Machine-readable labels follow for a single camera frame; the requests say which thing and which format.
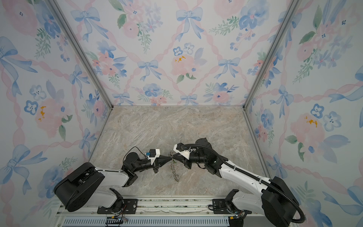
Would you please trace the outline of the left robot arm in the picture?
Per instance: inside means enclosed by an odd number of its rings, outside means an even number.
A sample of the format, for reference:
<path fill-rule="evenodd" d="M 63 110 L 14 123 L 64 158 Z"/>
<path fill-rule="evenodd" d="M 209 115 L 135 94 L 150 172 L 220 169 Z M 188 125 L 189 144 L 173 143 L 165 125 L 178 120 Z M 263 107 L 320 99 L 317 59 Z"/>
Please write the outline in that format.
<path fill-rule="evenodd" d="M 54 194 L 69 212 L 98 206 L 108 213 L 120 214 L 127 205 L 114 187 L 129 187 L 138 178 L 136 172 L 152 169 L 157 173 L 172 160 L 170 156 L 162 156 L 159 149 L 151 149 L 145 156 L 140 159 L 137 153 L 128 153 L 121 170 L 101 170 L 87 162 L 61 180 L 54 187 Z"/>

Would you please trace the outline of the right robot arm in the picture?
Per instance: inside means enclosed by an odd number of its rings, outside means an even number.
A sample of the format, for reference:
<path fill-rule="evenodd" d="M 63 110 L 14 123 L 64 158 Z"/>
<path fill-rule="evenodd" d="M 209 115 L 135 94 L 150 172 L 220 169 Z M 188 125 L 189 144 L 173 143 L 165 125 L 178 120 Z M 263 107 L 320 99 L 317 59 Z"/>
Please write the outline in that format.
<path fill-rule="evenodd" d="M 194 163 L 203 164 L 212 175 L 230 180 L 252 193 L 252 198 L 248 200 L 240 191 L 231 191 L 226 202 L 230 211 L 263 213 L 276 227 L 305 222 L 306 216 L 298 200 L 283 179 L 277 176 L 272 179 L 262 177 L 239 167 L 218 154 L 205 138 L 197 140 L 195 144 L 178 143 L 173 150 L 176 152 L 173 157 L 187 168 Z"/>

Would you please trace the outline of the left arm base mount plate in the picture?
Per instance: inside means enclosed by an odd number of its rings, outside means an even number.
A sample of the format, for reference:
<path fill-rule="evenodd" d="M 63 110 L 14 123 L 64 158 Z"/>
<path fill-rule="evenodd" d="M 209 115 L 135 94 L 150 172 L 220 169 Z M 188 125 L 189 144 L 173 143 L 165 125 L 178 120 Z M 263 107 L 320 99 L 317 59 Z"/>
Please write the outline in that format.
<path fill-rule="evenodd" d="M 109 188 L 112 191 L 112 195 L 116 196 L 116 200 L 109 206 L 100 206 L 97 210 L 97 214 L 135 214 L 138 207 L 138 199 L 125 199 L 115 189 Z"/>

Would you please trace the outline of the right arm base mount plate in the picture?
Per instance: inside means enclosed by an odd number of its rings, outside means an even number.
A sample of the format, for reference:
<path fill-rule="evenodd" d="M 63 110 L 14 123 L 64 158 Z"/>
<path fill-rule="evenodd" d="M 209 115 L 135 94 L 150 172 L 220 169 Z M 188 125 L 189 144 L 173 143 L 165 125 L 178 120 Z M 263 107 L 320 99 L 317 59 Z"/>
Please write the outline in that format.
<path fill-rule="evenodd" d="M 235 218 L 246 217 L 252 214 L 249 210 L 242 210 L 237 206 L 237 199 L 242 199 L 246 196 L 245 193 L 237 189 L 233 189 L 224 199 L 213 199 L 212 204 L 208 205 L 208 209 L 214 214 L 228 214 Z"/>

